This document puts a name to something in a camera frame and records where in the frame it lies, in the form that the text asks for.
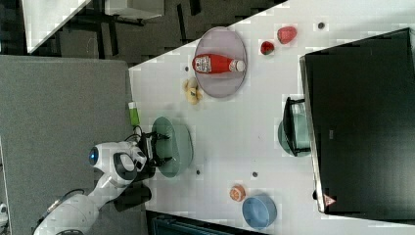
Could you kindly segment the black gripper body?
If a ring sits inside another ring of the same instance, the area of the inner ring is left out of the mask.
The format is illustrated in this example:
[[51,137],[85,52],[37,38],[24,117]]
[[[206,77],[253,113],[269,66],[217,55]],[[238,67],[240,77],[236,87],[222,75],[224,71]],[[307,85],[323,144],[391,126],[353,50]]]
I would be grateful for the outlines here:
[[153,157],[152,139],[153,135],[151,133],[142,133],[138,143],[139,148],[147,159],[146,165],[148,167],[156,167],[156,161]]

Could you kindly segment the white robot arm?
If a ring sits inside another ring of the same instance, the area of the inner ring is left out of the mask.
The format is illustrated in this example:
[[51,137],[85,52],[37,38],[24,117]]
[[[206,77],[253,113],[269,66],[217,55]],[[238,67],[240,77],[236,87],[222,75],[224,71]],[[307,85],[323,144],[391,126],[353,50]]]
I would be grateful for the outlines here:
[[67,192],[38,220],[32,235],[84,235],[107,203],[132,192],[132,185],[154,174],[165,163],[156,153],[156,144],[169,137],[155,131],[136,134],[133,140],[94,146],[89,163],[102,172],[89,194],[80,189]]

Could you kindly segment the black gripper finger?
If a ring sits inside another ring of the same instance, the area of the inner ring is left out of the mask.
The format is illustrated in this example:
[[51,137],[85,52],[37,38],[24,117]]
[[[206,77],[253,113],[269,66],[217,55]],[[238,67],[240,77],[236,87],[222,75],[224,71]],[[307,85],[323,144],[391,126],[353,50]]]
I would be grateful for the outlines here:
[[162,140],[162,139],[169,139],[170,137],[165,134],[157,133],[156,131],[151,132],[151,136],[155,138],[156,140]]
[[172,157],[168,157],[168,158],[157,158],[155,160],[153,160],[153,166],[162,166],[166,163],[168,163],[169,161],[172,160]]

